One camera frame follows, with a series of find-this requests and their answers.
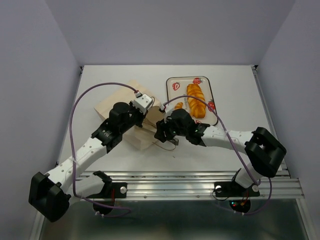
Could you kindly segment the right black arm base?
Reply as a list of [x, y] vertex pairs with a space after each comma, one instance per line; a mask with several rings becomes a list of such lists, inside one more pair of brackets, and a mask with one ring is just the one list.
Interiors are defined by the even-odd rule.
[[240, 169], [232, 177], [231, 181], [216, 181], [211, 193], [217, 201], [229, 202], [230, 210], [234, 213], [246, 215], [251, 208], [251, 197], [259, 197], [260, 191], [257, 185], [251, 183], [248, 187], [243, 187], [236, 182], [236, 177]]

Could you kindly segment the fake croissant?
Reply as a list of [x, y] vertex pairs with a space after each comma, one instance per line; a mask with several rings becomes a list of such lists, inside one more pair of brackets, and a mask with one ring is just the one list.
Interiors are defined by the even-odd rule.
[[183, 102], [178, 102], [175, 106], [174, 106], [174, 110], [179, 110], [179, 109], [183, 109], [184, 108], [184, 103]]

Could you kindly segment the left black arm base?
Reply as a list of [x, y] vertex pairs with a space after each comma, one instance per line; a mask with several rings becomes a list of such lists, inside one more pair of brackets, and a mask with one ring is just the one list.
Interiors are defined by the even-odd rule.
[[128, 184], [126, 182], [114, 182], [104, 172], [95, 171], [81, 183], [83, 183], [82, 197], [92, 204], [97, 216], [119, 218], [132, 212], [129, 207], [116, 206], [117, 199], [127, 197]]

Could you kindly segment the aluminium mounting rail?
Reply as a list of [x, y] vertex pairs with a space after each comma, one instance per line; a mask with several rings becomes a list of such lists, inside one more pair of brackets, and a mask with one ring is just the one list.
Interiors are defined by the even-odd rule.
[[[113, 182], [127, 183], [127, 197], [123, 201], [164, 200], [215, 200], [212, 192], [215, 182], [230, 181], [234, 171], [109, 171], [105, 172]], [[304, 199], [299, 179], [290, 178], [282, 170], [272, 180], [271, 199]], [[270, 184], [267, 178], [261, 180], [260, 196], [267, 199]]]

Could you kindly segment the strawberry pattern tray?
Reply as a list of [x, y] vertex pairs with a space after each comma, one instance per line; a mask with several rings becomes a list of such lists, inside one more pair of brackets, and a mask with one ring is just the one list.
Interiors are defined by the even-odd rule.
[[166, 81], [169, 103], [186, 110], [196, 123], [217, 125], [216, 105], [210, 81], [205, 76], [170, 77]]

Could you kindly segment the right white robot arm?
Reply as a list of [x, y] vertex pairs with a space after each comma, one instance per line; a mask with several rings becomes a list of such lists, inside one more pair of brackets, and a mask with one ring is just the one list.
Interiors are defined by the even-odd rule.
[[174, 110], [156, 123], [154, 137], [162, 143], [176, 136], [185, 137], [195, 146], [219, 147], [245, 154], [249, 163], [230, 182], [231, 192], [242, 195], [262, 177], [274, 178], [287, 153], [286, 148], [264, 127], [254, 131], [224, 130], [197, 123], [184, 109]]

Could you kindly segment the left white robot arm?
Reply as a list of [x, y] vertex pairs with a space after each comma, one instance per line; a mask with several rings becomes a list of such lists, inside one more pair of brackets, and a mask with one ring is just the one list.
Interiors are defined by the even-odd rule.
[[68, 208], [80, 199], [107, 199], [107, 204], [95, 202], [98, 214], [105, 216], [115, 209], [115, 198], [125, 198], [126, 183], [113, 183], [102, 171], [88, 178], [76, 179], [95, 161], [99, 160], [123, 139], [123, 134], [134, 126], [141, 127], [153, 99], [147, 95], [130, 103], [117, 102], [109, 117], [95, 130], [79, 150], [47, 173], [36, 173], [30, 184], [28, 202], [50, 222], [59, 220]]

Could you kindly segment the orange braided fake bread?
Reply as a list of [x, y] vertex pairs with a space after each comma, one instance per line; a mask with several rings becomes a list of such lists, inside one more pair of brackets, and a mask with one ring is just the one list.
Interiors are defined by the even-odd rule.
[[191, 96], [187, 98], [190, 115], [197, 119], [203, 119], [206, 116], [206, 105], [203, 102], [206, 100], [200, 86], [193, 83], [189, 84], [186, 94]]

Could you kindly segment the metal tongs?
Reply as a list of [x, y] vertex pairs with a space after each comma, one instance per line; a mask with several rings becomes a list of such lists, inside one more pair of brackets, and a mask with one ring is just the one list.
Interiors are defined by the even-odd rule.
[[173, 137], [172, 139], [169, 139], [168, 142], [172, 143], [174, 146], [179, 145], [179, 140], [176, 137]]

